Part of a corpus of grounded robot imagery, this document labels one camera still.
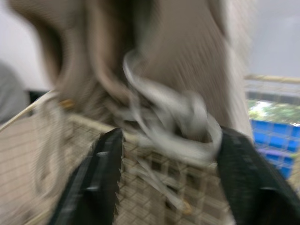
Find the blue bin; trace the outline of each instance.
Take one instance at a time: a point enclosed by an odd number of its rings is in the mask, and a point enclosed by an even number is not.
[[[256,148],[288,179],[300,148],[300,127],[252,120]]]

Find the metal wire grid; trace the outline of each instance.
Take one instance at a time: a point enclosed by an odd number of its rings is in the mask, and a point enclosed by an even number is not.
[[[249,100],[259,104],[300,105],[300,78],[249,75],[246,77]],[[281,121],[252,120],[256,147],[282,173],[290,183],[300,188],[300,124],[282,124]]]
[[[102,130],[91,120],[71,118],[79,133]],[[93,129],[87,130],[87,124]],[[223,195],[216,164],[205,169],[171,160],[153,149],[137,147],[133,136],[126,136],[116,210],[116,225],[223,225],[228,220],[229,207]],[[175,210],[164,195],[151,184],[132,174],[130,169],[142,169],[133,158],[148,162],[155,175],[189,207],[188,212]]]
[[[62,150],[68,159],[67,173],[71,173],[95,138],[112,128],[78,115],[69,117],[68,127],[67,142]],[[37,125],[35,116],[32,116],[14,122],[0,133],[1,224],[45,224],[55,206],[57,198],[45,201],[32,189],[33,166],[40,150],[38,132],[42,131],[43,128]],[[126,140],[116,224],[225,224],[229,208],[215,173],[215,164],[205,169],[190,167],[154,150],[137,148],[132,135],[126,134]],[[155,174],[188,204],[191,211],[182,213],[175,210],[159,191],[137,175],[129,173],[128,168],[139,166],[132,160],[132,155],[145,159]],[[46,186],[53,182],[59,169],[53,163],[50,164],[51,173],[45,180]],[[41,214],[43,216],[40,219],[35,219]]]

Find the white drawstring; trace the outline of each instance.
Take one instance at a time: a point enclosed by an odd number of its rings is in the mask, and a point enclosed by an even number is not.
[[[43,197],[55,196],[62,190],[66,176],[66,162],[62,148],[66,131],[66,115],[59,105],[57,94],[47,93],[43,101],[37,105],[38,132],[40,153],[35,165],[34,187],[36,192]],[[56,178],[48,190],[43,189],[43,180],[50,174],[50,159],[55,156]]]
[[[128,64],[132,57],[133,52],[125,56],[123,67],[132,87],[131,113],[145,133],[145,135],[140,134],[140,144],[143,146],[144,142],[146,145],[151,143],[164,155],[187,164],[207,166],[215,161],[222,140],[222,131],[216,120],[206,112],[203,99],[196,93],[183,96],[166,86],[134,76]],[[154,112],[161,111],[156,121],[142,118],[138,94],[157,106],[158,109]],[[211,142],[202,143],[177,136],[171,130],[166,129],[172,127],[167,123],[176,124],[187,137],[203,136],[205,132],[208,132]]]

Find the green foliage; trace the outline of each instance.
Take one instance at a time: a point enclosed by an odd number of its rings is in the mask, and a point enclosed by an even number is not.
[[[249,117],[253,120],[265,120],[276,123],[300,124],[300,106],[272,103],[259,109],[259,102],[248,101]]]
[[[254,106],[257,105],[257,101],[256,100],[248,100],[248,109],[252,109]]]
[[[271,104],[264,107],[265,119],[278,123],[300,124],[300,106],[290,104]]]

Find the white wall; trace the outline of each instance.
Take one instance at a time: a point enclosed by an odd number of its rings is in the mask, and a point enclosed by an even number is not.
[[[300,0],[258,0],[250,72],[300,77]]]
[[[25,20],[9,10],[4,0],[0,0],[0,60],[15,71],[24,88],[51,88],[37,34]]]

